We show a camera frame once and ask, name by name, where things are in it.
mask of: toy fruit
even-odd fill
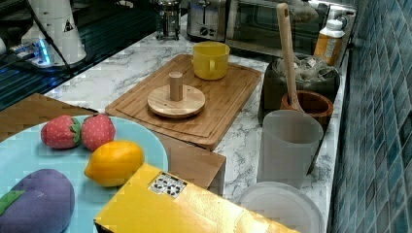
[[[43,143],[53,149],[70,149],[80,144],[81,129],[76,118],[62,115],[43,126],[41,138]]]
[[[112,142],[116,129],[110,118],[104,114],[90,116],[82,126],[82,141],[85,147],[95,151],[103,144]]]
[[[74,207],[70,181],[54,169],[38,170],[0,197],[0,232],[62,232]]]
[[[145,155],[134,142],[113,141],[91,154],[85,175],[102,186],[122,185],[142,166]]]

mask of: white marble countertop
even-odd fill
[[[158,41],[152,34],[95,65],[46,95],[104,113],[107,105],[181,53],[191,54],[194,43],[187,40],[185,17],[179,41]],[[223,197],[236,202],[248,186],[256,183],[261,126],[258,102],[263,75],[269,63],[235,55],[229,62],[261,71],[261,81],[214,152],[226,157]],[[312,174],[300,189],[321,211],[325,226],[329,212],[344,85],[341,84],[334,112]]]

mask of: blue tile wall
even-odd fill
[[[330,232],[412,232],[412,0],[358,8]]]

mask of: lemon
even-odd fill
[[[85,175],[102,186],[119,186],[127,182],[144,160],[143,150],[136,143],[113,141],[91,154]]]

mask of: terracotta pot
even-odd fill
[[[303,111],[317,120],[326,130],[333,113],[333,103],[323,95],[308,90],[298,90],[297,99]],[[281,109],[293,110],[287,93],[282,97]]]

